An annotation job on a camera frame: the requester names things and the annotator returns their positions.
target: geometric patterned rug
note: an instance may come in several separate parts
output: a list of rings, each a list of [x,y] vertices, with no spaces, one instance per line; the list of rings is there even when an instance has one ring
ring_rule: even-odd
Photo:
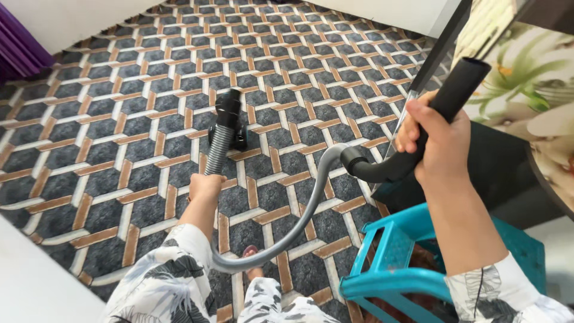
[[[382,161],[424,41],[305,2],[155,6],[58,54],[37,80],[0,88],[0,212],[106,301],[185,209],[214,102],[233,87],[249,148],[228,154],[213,239],[230,256],[269,247],[303,213],[327,147]],[[341,322],[363,320],[338,284],[358,229],[381,217],[369,196],[333,166],[305,235],[263,267],[285,303],[311,295]],[[210,278],[218,320],[237,318],[246,277]]]

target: blue stool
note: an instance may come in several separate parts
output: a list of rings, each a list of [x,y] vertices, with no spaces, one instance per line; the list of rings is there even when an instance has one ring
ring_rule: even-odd
[[[436,246],[433,250],[434,245],[426,241],[436,238],[430,218],[427,205],[423,203],[366,224],[362,229],[365,238],[351,273],[341,279],[341,295],[385,323],[399,322],[366,298],[380,298],[417,322],[442,323],[434,314],[403,296],[404,293],[426,294],[452,304],[444,282],[445,271],[444,266],[441,266],[440,250]],[[530,282],[540,293],[546,294],[544,245],[501,220],[492,220],[506,248],[512,252]],[[375,256],[370,268],[363,271],[363,264],[375,237],[380,237]],[[415,243],[436,255],[439,267],[443,267],[442,272],[409,268]]]

